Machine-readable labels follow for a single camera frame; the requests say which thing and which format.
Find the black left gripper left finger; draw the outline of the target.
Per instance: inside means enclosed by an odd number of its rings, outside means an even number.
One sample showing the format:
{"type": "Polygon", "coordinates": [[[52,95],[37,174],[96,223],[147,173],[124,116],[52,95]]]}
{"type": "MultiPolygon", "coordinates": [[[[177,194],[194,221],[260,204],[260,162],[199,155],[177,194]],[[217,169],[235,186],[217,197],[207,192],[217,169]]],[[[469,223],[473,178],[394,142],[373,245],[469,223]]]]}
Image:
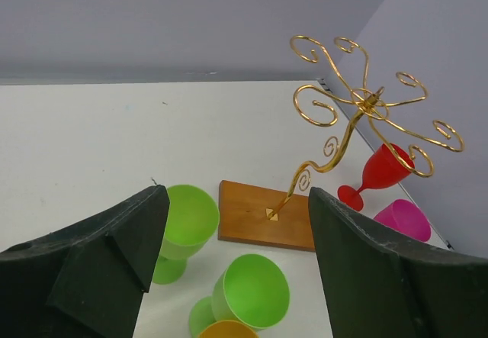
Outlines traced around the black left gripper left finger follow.
{"type": "Polygon", "coordinates": [[[169,212],[163,185],[1,254],[3,337],[131,337],[169,212]]]}

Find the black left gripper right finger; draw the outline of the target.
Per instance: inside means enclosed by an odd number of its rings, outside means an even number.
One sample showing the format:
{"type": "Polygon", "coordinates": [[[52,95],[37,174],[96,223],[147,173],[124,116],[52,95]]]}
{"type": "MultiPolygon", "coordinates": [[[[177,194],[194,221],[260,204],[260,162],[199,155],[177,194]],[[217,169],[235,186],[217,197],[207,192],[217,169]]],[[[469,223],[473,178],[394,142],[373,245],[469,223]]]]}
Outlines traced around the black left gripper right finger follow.
{"type": "Polygon", "coordinates": [[[321,188],[308,197],[335,337],[485,337],[487,261],[419,242],[321,188]]]}

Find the red plastic wine glass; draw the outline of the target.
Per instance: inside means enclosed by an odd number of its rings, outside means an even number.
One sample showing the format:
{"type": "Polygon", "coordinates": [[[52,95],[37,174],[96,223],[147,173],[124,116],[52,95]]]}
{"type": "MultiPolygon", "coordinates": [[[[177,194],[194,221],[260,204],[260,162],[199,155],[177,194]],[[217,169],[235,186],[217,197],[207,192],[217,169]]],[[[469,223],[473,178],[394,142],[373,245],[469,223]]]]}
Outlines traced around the red plastic wine glass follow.
{"type": "Polygon", "coordinates": [[[366,162],[361,186],[354,189],[349,185],[342,185],[338,188],[337,195],[342,203],[361,211],[364,207],[362,191],[389,188],[409,174],[410,171],[397,160],[385,144],[382,144],[366,162]]]}

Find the pink plastic wine glass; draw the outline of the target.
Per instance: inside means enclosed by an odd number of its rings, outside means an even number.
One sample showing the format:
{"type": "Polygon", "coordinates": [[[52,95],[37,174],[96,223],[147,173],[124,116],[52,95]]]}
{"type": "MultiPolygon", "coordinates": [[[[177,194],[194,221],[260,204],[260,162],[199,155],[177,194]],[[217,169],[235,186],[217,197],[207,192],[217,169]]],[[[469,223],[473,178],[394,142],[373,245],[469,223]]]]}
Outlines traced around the pink plastic wine glass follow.
{"type": "Polygon", "coordinates": [[[389,204],[374,220],[421,242],[427,242],[432,235],[430,223],[422,210],[404,199],[389,204]]]}

